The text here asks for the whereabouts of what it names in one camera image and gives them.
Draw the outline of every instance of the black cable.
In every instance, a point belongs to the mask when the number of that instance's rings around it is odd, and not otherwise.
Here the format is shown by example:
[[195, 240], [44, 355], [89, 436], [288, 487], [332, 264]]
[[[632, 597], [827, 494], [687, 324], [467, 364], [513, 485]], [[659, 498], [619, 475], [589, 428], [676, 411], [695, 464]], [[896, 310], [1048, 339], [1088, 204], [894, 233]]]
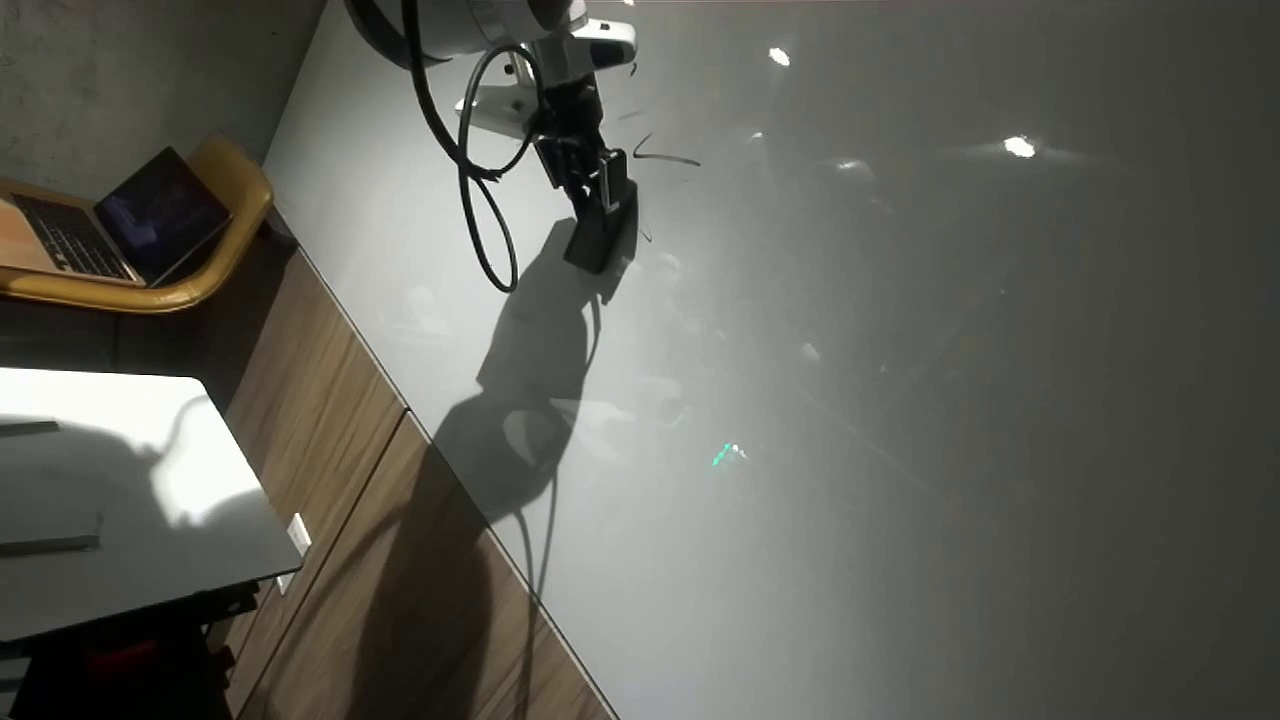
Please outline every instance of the black cable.
[[[467, 155], [467, 139], [473, 139], [473, 118], [476, 118], [476, 98], [479, 98], [479, 82], [490, 74], [490, 66], [498, 55], [519, 55], [532, 74], [532, 86], [537, 86], [537, 101], [544, 101], [544, 75], [537, 67], [537, 62], [519, 47], [519, 44], [503, 44], [503, 47], [490, 47], [476, 67], [473, 67], [473, 82], [467, 82], [467, 91], [466, 91], [466, 109], [459, 109], [459, 130], [456, 130], [456, 139], [448, 135], [442, 111], [438, 111], [438, 101], [434, 101], [434, 86], [429, 86], [429, 55], [423, 55], [423, 36], [420, 36], [420, 15], [418, 15], [418, 0], [405, 0], [400, 6], [400, 19], [405, 19], [405, 40], [410, 40], [410, 75], [414, 75], [414, 91], [418, 91], [418, 103], [438, 135], [438, 146], [445, 147], [445, 155], [456, 166], [456, 186], [459, 186], [459, 204], [466, 204], [466, 222], [467, 222], [467, 236], [473, 236], [473, 252], [490, 278], [491, 289], [499, 291], [513, 291], [515, 289], [515, 278], [519, 278], [519, 264], [515, 264], [515, 240], [513, 240], [513, 229], [507, 229], [507, 217], [499, 214], [498, 195], [490, 186], [503, 182], [527, 152], [537, 130], [523, 130], [523, 139], [515, 147], [515, 155], [499, 167], [484, 167]], [[507, 264], [513, 264], [513, 282], [499, 282], [498, 269], [490, 264], [490, 252], [484, 252], [484, 240], [479, 240], [479, 225], [476, 225], [476, 204], [473, 204], [473, 187], [467, 186], [479, 186], [479, 195], [490, 204], [490, 214], [498, 217], [499, 233], [503, 233], [503, 250], [507, 250]]]

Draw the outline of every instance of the white table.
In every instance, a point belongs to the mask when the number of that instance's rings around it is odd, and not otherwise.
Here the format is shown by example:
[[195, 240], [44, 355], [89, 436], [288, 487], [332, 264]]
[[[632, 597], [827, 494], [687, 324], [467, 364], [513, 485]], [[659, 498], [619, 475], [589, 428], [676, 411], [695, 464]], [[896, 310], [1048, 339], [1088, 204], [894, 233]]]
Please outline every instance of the white table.
[[0, 538], [54, 513], [96, 545], [0, 554], [0, 648], [299, 566], [201, 379], [0, 370]]

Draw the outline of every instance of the wooden wall panel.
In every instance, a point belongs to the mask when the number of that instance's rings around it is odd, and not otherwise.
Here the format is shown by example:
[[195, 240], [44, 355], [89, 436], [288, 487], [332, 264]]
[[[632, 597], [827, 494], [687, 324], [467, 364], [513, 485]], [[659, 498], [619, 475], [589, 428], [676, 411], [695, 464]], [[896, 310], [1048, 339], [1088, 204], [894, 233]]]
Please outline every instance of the wooden wall panel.
[[335, 545], [400, 416], [395, 391], [297, 257], [229, 405], [229, 425], [280, 519], [306, 518], [318, 545], [283, 597], [265, 588], [260, 611], [231, 623], [229, 648], [240, 655], [229, 688], [231, 710], [245, 706], [277, 655], [280, 633]]
[[596, 720], [607, 710], [405, 422], [245, 715]]

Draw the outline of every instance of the laptop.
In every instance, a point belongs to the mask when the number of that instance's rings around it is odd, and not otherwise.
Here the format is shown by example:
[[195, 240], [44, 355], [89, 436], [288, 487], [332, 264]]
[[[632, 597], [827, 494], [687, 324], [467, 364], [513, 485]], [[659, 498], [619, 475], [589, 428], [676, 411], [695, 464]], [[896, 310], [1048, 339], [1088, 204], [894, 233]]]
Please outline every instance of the laptop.
[[164, 283], [229, 229], [229, 209], [164, 147], [102, 204], [0, 193], [0, 269]]

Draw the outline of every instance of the wire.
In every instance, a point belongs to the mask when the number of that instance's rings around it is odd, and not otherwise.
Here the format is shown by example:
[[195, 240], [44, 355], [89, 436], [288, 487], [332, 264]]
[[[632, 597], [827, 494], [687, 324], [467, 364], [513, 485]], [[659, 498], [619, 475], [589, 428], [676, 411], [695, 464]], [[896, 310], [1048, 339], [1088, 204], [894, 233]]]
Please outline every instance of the wire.
[[[467, 139], [473, 139], [479, 82], [484, 82], [484, 74], [490, 74], [490, 66], [491, 66], [498, 55], [519, 55], [519, 62], [527, 66], [532, 86], [537, 86], [537, 103], [544, 103], [544, 75], [541, 75], [537, 62], [532, 62], [519, 44], [490, 47], [490, 54], [476, 62], [473, 82], [467, 82], [467, 90], [466, 90], [466, 109], [459, 109], [459, 126], [456, 126], [456, 139], [453, 139], [448, 130], [445, 130], [445, 122], [442, 122], [442, 109], [438, 109], [438, 101], [434, 101], [434, 86], [429, 86], [429, 67], [423, 67], [429, 55], [423, 55], [423, 36], [420, 36], [420, 12], [418, 12], [418, 6], [420, 6], [420, 0], [405, 0], [405, 6], [400, 6], [405, 40], [410, 40], [414, 91], [418, 91], [418, 103], [420, 103], [420, 111], [423, 111], [438, 146], [442, 146], [445, 155], [456, 166], [456, 193], [459, 193], [459, 204], [466, 204], [473, 252], [476, 252], [476, 259], [479, 259], [490, 283], [499, 289], [499, 291], [513, 291], [515, 282], [519, 282], [515, 240], [513, 240], [507, 217], [503, 217], [503, 209], [498, 204], [498, 195], [491, 195], [490, 186], [503, 182], [503, 178], [523, 159], [537, 130], [523, 130], [523, 139], [519, 139], [519, 147], [513, 152], [513, 159], [507, 159], [507, 166], [498, 166], [498, 167], [476, 166], [476, 159], [467, 155]], [[507, 252], [507, 269], [513, 269], [507, 282], [498, 278], [498, 269], [491, 269], [491, 259], [490, 259], [490, 252], [484, 252], [473, 186], [479, 187], [491, 222], [498, 222], [499, 233], [503, 233], [503, 252]]]

